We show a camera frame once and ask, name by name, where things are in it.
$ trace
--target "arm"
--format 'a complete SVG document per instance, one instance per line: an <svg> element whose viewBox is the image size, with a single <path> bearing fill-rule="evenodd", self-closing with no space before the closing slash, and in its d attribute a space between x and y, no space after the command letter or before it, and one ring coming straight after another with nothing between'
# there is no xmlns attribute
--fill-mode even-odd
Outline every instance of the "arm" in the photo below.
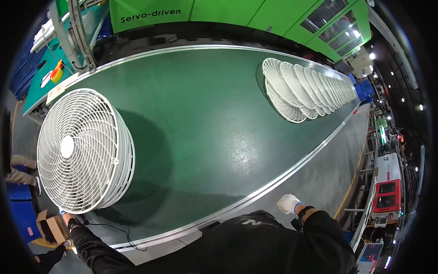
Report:
<svg viewBox="0 0 438 274"><path fill-rule="evenodd" d="M291 194L283 196L277 205L286 214L298 214L307 206ZM304 234L298 240L299 252L294 255L294 259L297 262L314 262L300 265L302 271L347 273L354 264L354 253L343 238L339 222L327 212L315 208L308 209L301 221L304 224Z"/></svg>
<svg viewBox="0 0 438 274"><path fill-rule="evenodd" d="M70 213L62 216L67 226L68 221L73 218ZM93 273L116 273L135 266L127 257L102 242L85 226L73 225L69 232L79 257Z"/></svg>

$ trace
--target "conveyor belt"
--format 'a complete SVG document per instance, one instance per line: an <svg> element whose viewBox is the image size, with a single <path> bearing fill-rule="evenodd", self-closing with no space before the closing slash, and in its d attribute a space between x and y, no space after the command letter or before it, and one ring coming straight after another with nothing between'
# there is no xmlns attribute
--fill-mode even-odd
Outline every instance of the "conveyor belt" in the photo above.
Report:
<svg viewBox="0 0 438 274"><path fill-rule="evenodd" d="M287 122L259 86L260 64L268 57L350 81L287 54L190 46L110 63L69 87L107 97L130 129L136 150L128 192L115 205L87 214L90 222L129 226L132 240L194 227L272 183L357 107L355 100L312 121ZM126 242L126 235L112 228L91 229L106 243Z"/></svg>

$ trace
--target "sneaker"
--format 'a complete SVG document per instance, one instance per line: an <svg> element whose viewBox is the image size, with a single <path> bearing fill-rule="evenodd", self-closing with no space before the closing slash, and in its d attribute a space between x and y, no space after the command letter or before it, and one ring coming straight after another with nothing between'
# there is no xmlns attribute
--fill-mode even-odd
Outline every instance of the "sneaker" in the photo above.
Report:
<svg viewBox="0 0 438 274"><path fill-rule="evenodd" d="M71 238L67 238L64 242L64 246L67 248L67 247L70 247L72 245L73 245L73 240Z"/></svg>
<svg viewBox="0 0 438 274"><path fill-rule="evenodd" d="M41 183L39 182L38 176L35 176L35 178L36 178L36 186L35 187L38 190L38 196L41 196Z"/></svg>

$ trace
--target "person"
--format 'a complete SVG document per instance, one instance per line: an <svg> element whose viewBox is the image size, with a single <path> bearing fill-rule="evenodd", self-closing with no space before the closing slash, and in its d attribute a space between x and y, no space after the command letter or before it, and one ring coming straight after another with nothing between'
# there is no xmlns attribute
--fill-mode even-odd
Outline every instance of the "person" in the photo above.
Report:
<svg viewBox="0 0 438 274"><path fill-rule="evenodd" d="M49 251L46 254L34 255L43 273L49 273L52 267L66 255L65 249L72 246L72 244L71 238L68 238L62 245L57 246L55 250Z"/></svg>
<svg viewBox="0 0 438 274"><path fill-rule="evenodd" d="M171 254L135 266L74 216L63 214L79 257L95 274L113 273L348 273L354 253L338 221L286 194L277 203L295 213L303 233L258 210L228 219Z"/></svg>
<svg viewBox="0 0 438 274"><path fill-rule="evenodd" d="M38 176L32 176L26 172L19 171L14 166L21 165L32 169L37 168L35 160L26 156L13 154L11 157L11 173L8 174L6 181L15 184L31 185L37 189L38 196L41 195L41 184Z"/></svg>

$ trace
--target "black jacket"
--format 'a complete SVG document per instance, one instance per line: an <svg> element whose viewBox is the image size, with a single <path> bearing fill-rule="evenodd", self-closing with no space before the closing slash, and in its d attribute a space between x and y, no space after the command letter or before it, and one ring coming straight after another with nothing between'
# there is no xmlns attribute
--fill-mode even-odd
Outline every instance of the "black jacket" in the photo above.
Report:
<svg viewBox="0 0 438 274"><path fill-rule="evenodd" d="M232 218L186 247L136 267L88 233L85 227L72 231L79 256L95 273L327 274L348 273L354 265L339 223L324 211L307 219L304 233L283 227L271 215Z"/></svg>

